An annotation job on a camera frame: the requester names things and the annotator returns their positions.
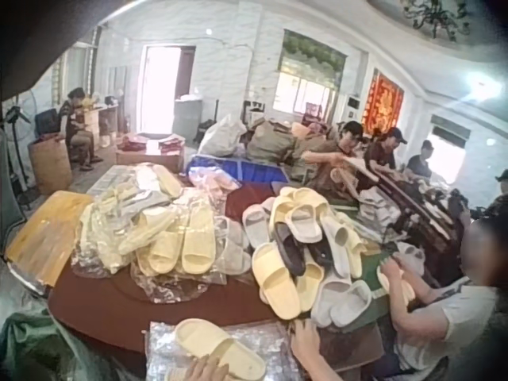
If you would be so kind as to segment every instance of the black cap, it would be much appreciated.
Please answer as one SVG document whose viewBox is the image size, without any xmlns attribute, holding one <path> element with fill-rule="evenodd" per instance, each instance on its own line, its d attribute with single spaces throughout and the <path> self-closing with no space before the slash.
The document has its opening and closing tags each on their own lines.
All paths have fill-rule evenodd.
<svg viewBox="0 0 508 381">
<path fill-rule="evenodd" d="M 421 145 L 421 149 L 429 149 L 433 151 L 434 147 L 432 146 L 432 142 L 430 140 L 424 140 L 423 144 Z"/>
<path fill-rule="evenodd" d="M 357 121 L 349 121 L 342 128 L 343 132 L 350 132 L 354 137 L 359 137 L 360 139 L 364 135 L 364 127 Z"/>
<path fill-rule="evenodd" d="M 508 169 L 505 169 L 499 177 L 495 178 L 499 182 L 508 180 Z"/>
<path fill-rule="evenodd" d="M 387 132 L 387 137 L 394 137 L 402 144 L 407 144 L 407 141 L 402 136 L 402 131 L 398 129 L 397 127 L 394 127 L 393 129 L 389 129 Z"/>
</svg>

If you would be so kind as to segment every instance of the hand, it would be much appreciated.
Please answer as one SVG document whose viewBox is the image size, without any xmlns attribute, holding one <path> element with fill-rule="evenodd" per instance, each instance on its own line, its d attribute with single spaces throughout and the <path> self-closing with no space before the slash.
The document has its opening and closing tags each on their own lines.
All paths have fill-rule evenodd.
<svg viewBox="0 0 508 381">
<path fill-rule="evenodd" d="M 400 267 L 390 256 L 381 261 L 381 272 L 386 275 L 388 279 L 401 277 Z"/>
<path fill-rule="evenodd" d="M 228 375 L 229 366 L 219 366 L 219 359 L 204 356 L 187 369 L 185 381 L 223 381 Z"/>
<path fill-rule="evenodd" d="M 294 321 L 294 334 L 291 337 L 291 350 L 294 357 L 305 368 L 312 367 L 312 363 L 319 359 L 319 338 L 316 325 L 310 320 L 306 319 Z"/>
</svg>

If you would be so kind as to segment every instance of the window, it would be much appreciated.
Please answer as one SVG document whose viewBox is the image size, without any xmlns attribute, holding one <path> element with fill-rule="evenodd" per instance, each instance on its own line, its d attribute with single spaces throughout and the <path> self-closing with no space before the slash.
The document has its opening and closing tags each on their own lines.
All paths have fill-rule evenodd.
<svg viewBox="0 0 508 381">
<path fill-rule="evenodd" d="M 332 90 L 318 83 L 287 73 L 280 73 L 273 108 L 284 113 L 304 114 L 307 103 L 321 105 L 325 114 Z"/>
</svg>

